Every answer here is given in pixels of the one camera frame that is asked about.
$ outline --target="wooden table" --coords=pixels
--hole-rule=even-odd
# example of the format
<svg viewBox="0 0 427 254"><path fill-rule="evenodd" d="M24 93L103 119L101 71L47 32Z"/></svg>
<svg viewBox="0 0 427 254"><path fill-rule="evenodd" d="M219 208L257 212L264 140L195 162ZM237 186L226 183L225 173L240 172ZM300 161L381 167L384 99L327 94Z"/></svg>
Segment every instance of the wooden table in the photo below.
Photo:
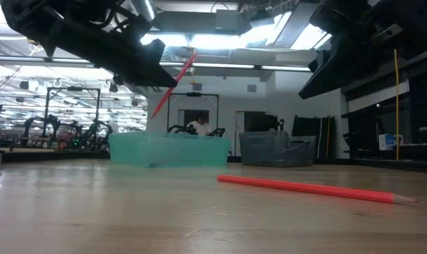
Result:
<svg viewBox="0 0 427 254"><path fill-rule="evenodd" d="M3 253L427 253L427 174L350 166L132 169L3 164ZM218 174L365 188L415 205L217 183Z"/></svg>

